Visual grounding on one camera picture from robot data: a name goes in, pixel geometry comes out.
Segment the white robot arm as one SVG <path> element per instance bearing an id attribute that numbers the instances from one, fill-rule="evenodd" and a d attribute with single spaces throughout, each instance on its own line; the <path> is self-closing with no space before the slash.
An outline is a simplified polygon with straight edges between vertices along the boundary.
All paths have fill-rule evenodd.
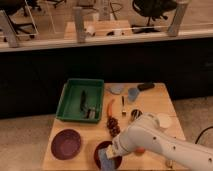
<path id="1" fill-rule="evenodd" d="M 213 171 L 213 149 L 173 138 L 160 130 L 159 119 L 142 114 L 113 138 L 108 159 L 128 155 L 136 149 L 157 153 L 192 171 Z"/>

